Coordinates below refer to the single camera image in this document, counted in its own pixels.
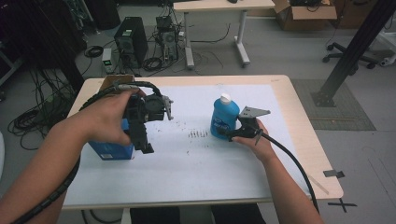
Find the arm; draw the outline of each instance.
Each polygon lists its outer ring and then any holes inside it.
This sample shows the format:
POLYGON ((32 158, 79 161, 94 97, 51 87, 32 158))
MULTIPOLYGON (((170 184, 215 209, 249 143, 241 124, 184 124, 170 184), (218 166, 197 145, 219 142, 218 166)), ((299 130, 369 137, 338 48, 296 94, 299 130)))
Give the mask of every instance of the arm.
MULTIPOLYGON (((257 121, 267 133, 262 123, 257 121)), ((318 211, 291 178, 267 139, 261 138, 257 146, 256 139, 234 137, 233 140, 250 147, 262 162, 279 223, 323 223, 318 211)))
MULTIPOLYGON (((89 140, 130 144, 121 127, 129 97, 136 91, 101 99, 76 115, 57 123, 43 144, 0 200, 0 223, 10 223, 41 203, 64 181, 89 140)), ((55 223, 64 195, 32 221, 55 223)))

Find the computer tower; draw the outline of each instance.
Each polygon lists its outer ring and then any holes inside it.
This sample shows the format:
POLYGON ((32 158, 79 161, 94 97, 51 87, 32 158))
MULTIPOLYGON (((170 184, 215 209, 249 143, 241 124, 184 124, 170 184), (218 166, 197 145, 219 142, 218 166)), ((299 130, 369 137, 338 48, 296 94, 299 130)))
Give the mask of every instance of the computer tower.
POLYGON ((114 39, 124 66, 140 68, 149 48, 142 18, 126 17, 114 39))
POLYGON ((98 29, 108 30, 120 25, 120 16, 114 0, 84 1, 98 29))
POLYGON ((173 30, 161 33, 161 41, 163 44, 163 60, 166 62, 177 60, 177 32, 173 30))
POLYGON ((156 17, 155 20, 159 33, 171 31, 173 22, 170 16, 156 17))

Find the floor mat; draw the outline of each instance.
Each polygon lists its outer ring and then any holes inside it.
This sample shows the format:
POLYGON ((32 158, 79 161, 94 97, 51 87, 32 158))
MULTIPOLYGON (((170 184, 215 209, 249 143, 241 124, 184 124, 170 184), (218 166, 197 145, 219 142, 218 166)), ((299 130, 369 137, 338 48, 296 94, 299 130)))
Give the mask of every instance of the floor mat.
POLYGON ((374 124, 369 120, 359 102, 343 83, 334 95, 336 107, 315 106, 311 92, 318 92, 325 80, 292 79, 309 120, 315 130, 334 131, 375 131, 374 124))

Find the black pole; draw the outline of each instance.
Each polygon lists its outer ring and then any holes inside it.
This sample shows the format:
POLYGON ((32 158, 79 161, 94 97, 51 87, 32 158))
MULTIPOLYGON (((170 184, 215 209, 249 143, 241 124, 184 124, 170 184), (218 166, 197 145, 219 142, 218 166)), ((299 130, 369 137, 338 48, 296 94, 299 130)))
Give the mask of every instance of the black pole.
POLYGON ((333 106, 334 97, 354 65, 385 26, 396 9, 395 0, 378 0, 361 28, 353 37, 341 59, 319 92, 312 93, 316 106, 333 106))

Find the blue box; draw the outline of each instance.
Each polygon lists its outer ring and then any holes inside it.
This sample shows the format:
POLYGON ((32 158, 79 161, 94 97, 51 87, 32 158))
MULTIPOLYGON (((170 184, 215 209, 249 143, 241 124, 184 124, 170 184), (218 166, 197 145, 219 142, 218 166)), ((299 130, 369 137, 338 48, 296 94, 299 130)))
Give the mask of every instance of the blue box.
MULTIPOLYGON (((129 130, 127 119, 122 120, 121 128, 124 131, 129 130)), ((102 143, 95 141, 90 141, 88 143, 103 161, 130 160, 134 151, 133 144, 125 147, 114 143, 102 143)))

